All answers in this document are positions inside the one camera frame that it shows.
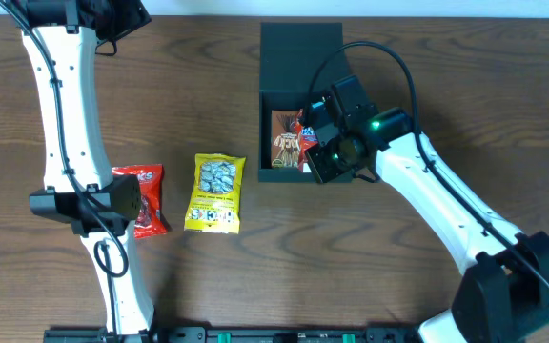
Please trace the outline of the red Hello Panda box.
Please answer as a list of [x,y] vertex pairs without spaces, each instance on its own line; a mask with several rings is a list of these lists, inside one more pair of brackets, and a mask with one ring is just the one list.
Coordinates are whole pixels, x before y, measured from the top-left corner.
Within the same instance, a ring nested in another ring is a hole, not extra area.
[[315,132],[311,127],[306,127],[301,124],[303,119],[303,109],[300,109],[295,116],[294,131],[296,134],[297,145],[299,147],[299,155],[297,167],[303,173],[310,172],[308,166],[308,158],[306,157],[306,150],[318,143]]

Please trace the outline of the black gift box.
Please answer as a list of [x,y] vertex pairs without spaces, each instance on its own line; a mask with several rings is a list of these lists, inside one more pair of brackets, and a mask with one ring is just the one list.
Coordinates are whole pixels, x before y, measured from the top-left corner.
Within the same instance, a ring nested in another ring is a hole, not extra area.
[[262,183],[313,183],[307,167],[275,167],[277,158],[287,157],[275,143],[291,130],[296,137],[294,119],[306,103],[322,100],[322,93],[351,74],[346,55],[340,53],[319,73],[326,57],[343,45],[340,23],[263,23],[260,41],[259,73],[259,155],[258,180]]

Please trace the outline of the brown Pocky box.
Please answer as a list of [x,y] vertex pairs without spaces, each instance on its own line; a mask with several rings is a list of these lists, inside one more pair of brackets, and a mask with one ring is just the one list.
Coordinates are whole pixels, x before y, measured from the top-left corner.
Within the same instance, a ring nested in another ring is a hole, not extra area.
[[272,111],[271,167],[297,168],[299,140],[296,129],[299,111]]

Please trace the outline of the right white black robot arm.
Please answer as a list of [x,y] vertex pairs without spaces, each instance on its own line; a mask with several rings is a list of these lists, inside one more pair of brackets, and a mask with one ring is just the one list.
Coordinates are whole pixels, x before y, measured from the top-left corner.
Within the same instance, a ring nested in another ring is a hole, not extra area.
[[342,105],[333,98],[303,116],[317,143],[306,151],[319,183],[367,168],[402,195],[455,261],[451,307],[417,327],[420,342],[521,342],[549,325],[549,236],[524,234],[445,164],[400,108]]

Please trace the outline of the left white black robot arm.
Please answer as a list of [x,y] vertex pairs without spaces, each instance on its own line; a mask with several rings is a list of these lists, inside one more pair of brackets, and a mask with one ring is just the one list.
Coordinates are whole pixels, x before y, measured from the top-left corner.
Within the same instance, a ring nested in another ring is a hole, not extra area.
[[134,175],[115,175],[100,129],[99,47],[147,25],[139,0],[2,1],[18,24],[34,73],[46,144],[33,214],[71,226],[88,251],[106,305],[103,329],[45,332],[47,342],[150,342],[154,305],[134,236],[142,201]]

